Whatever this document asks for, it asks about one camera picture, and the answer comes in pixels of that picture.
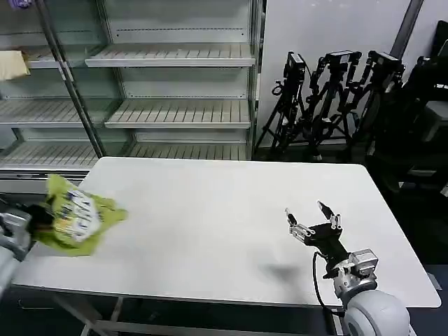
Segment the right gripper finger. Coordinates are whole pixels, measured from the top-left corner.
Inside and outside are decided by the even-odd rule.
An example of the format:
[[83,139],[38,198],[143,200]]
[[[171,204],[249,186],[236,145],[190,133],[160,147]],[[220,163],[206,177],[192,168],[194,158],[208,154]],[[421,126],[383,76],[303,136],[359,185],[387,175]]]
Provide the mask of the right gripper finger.
[[329,206],[321,201],[317,202],[321,213],[324,215],[326,222],[319,224],[317,228],[320,231],[342,231],[342,216],[335,213]]
[[285,208],[285,213],[289,225],[289,232],[294,236],[294,238],[303,242],[306,237],[312,236],[312,230],[307,226],[299,223],[288,208]]

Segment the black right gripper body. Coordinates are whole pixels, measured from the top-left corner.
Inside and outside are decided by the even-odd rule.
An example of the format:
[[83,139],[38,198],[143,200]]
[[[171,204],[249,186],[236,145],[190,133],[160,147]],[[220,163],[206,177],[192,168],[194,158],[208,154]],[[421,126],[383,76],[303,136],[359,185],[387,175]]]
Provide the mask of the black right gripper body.
[[333,270],[335,266],[346,260],[349,253],[340,242],[342,228],[332,228],[331,223],[322,223],[310,227],[313,231],[304,238],[306,246],[316,247],[325,257],[326,269]]

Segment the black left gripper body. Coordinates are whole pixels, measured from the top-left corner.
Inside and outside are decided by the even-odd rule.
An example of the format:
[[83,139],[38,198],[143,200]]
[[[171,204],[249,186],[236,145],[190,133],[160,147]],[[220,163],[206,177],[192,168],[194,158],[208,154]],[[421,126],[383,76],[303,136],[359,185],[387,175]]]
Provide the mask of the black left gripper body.
[[26,212],[31,216],[28,224],[28,231],[31,234],[53,228],[53,211],[49,206],[32,204],[26,207]]

